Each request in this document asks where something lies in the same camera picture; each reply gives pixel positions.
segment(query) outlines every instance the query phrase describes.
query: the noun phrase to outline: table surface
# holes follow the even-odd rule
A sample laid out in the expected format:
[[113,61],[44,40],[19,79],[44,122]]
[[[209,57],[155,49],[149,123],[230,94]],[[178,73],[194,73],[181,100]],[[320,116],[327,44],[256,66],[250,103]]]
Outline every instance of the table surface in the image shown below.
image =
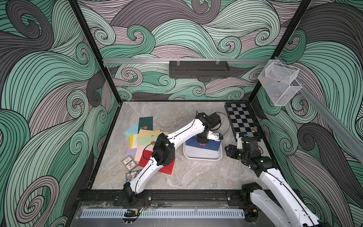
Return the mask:
[[[225,113],[224,102],[124,102],[103,160],[99,167],[92,189],[122,189],[128,172],[122,160],[127,157],[127,137],[124,132],[138,124],[139,117],[154,117],[153,129],[172,133],[195,117],[196,110],[210,115],[213,112]],[[229,128],[228,119],[222,115],[224,133]],[[219,161],[198,161],[188,159],[183,154],[183,146],[175,150],[175,165],[171,175],[156,173],[146,189],[241,189],[242,184],[257,182],[267,189],[255,173],[239,160],[226,156],[224,147],[236,145],[231,128],[222,140],[223,157]],[[258,142],[269,156],[263,141]]]

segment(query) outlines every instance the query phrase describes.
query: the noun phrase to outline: red envelope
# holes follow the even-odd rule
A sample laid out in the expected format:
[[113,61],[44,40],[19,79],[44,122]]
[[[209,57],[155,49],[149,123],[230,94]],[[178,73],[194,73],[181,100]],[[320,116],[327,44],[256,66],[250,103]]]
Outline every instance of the red envelope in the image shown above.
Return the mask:
[[[145,156],[145,158],[150,159],[150,157],[151,157],[151,153],[152,153],[152,151],[145,150],[145,151],[144,151],[144,156]],[[144,159],[144,157],[143,157],[143,156],[141,156],[141,159],[140,159],[140,161],[139,161],[138,166],[145,167],[148,161],[149,161],[149,160]],[[173,172],[173,168],[174,168],[174,162],[175,162],[175,159],[174,159],[174,161],[173,161],[172,163],[170,163],[169,165],[164,166],[163,168],[161,168],[161,169],[159,170],[159,172],[162,172],[162,173],[166,173],[166,174],[171,175],[171,173]]]

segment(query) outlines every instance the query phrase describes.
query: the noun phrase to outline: checkerboard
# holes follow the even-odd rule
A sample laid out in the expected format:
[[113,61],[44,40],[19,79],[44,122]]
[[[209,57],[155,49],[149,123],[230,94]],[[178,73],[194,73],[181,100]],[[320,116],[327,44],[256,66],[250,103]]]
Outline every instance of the checkerboard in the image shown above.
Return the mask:
[[244,103],[226,104],[227,114],[231,121],[234,135],[237,133],[247,134],[248,137],[260,137],[258,132],[252,132],[255,123]]

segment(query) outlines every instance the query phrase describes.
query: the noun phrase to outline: wave pattern wallpaper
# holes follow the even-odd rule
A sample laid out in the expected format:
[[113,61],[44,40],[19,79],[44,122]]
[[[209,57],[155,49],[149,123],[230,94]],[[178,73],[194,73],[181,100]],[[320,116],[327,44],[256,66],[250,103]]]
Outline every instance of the wave pattern wallpaper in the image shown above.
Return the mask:
[[0,39],[1,226],[64,226],[117,103],[67,0],[0,1]]
[[[79,0],[103,58],[270,59],[300,0]],[[123,100],[245,100],[263,65],[170,79],[168,65],[109,64]]]
[[[363,142],[363,2],[310,7],[281,57]],[[363,164],[301,94],[272,106],[264,89],[253,101],[257,118],[289,184],[334,227],[363,225]]]

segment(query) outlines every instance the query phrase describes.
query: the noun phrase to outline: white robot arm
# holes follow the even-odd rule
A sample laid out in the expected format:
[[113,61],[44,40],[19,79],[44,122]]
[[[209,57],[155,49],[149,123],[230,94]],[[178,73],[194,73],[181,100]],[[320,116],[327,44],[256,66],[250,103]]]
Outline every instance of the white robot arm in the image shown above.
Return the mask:
[[147,182],[156,172],[173,162],[175,150],[185,141],[195,135],[197,135],[197,141],[200,143],[207,143],[209,139],[219,141],[221,138],[210,131],[219,123],[221,123],[221,119],[216,113],[209,116],[205,113],[198,113],[193,121],[178,131],[168,135],[160,134],[146,166],[135,179],[123,186],[128,202],[132,204],[137,199],[137,194],[145,189]]
[[294,190],[283,178],[275,163],[266,156],[261,156],[257,140],[253,137],[236,135],[237,146],[225,147],[227,156],[241,160],[253,170],[274,194],[279,207],[256,183],[242,185],[241,200],[245,204],[255,204],[276,225],[286,227],[320,226],[322,222],[299,199]]

